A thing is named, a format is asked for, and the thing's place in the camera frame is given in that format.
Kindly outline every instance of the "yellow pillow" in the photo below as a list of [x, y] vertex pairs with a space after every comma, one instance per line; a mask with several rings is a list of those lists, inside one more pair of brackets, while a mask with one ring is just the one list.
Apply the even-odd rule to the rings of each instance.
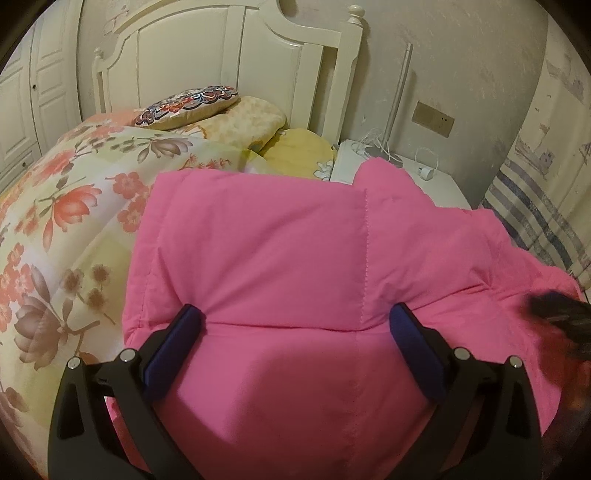
[[280, 130], [259, 155], [271, 168], [290, 177], [328, 181], [335, 166], [330, 144], [305, 128]]
[[258, 152], [285, 125], [285, 114], [261, 98], [244, 96], [228, 110], [174, 130]]

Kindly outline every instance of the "cabinet door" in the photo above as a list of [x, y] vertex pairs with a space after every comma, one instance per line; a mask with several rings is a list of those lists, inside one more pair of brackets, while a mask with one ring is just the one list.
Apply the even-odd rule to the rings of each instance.
[[41, 153], [78, 125], [76, 73], [82, 0], [57, 0], [35, 24], [31, 55], [31, 104]]
[[0, 176], [37, 143], [29, 94], [32, 39], [27, 32], [0, 74]]
[[0, 173], [0, 192], [3, 192], [16, 182], [40, 158], [41, 150], [39, 150], [39, 145], [34, 144], [16, 160], [14, 166]]

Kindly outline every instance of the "black clamp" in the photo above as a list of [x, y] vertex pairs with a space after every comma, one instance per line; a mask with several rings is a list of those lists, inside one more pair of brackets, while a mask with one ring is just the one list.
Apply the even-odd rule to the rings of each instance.
[[[523, 362], [482, 362], [451, 349], [423, 327], [404, 304], [390, 313], [390, 330], [424, 395], [438, 404], [431, 420], [386, 480], [540, 480], [541, 435]], [[112, 362], [69, 360], [50, 428], [51, 480], [202, 480], [155, 415], [201, 331], [202, 313], [186, 305], [166, 330]], [[119, 442], [104, 397], [117, 400], [150, 473], [132, 466]], [[479, 405], [467, 447], [450, 462], [474, 404]]]

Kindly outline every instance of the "striped fabric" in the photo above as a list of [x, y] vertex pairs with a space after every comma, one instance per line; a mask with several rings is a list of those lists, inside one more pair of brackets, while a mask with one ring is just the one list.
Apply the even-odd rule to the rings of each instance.
[[591, 74], [550, 18], [530, 111], [481, 206], [515, 243], [591, 288]]

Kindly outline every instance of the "pink quilt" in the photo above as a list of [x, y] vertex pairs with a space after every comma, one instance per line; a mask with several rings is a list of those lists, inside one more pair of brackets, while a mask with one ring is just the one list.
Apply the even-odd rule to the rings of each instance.
[[480, 359], [519, 355], [545, 430], [565, 345], [521, 309], [551, 288], [577, 295], [491, 212], [437, 208], [382, 160], [353, 186], [180, 171], [159, 176], [144, 213], [125, 343], [139, 348], [184, 303], [206, 314], [156, 410], [207, 480], [382, 480], [433, 411], [390, 336], [391, 306]]

